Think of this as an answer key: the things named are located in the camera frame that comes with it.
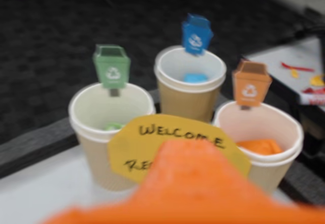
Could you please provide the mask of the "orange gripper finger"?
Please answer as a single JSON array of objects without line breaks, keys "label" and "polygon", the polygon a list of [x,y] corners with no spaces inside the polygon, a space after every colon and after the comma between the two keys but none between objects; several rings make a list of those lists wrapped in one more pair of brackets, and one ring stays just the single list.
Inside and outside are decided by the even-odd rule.
[{"label": "orange gripper finger", "polygon": [[274,201],[207,141],[170,140],[130,198],[49,223],[324,223],[324,209]]}]

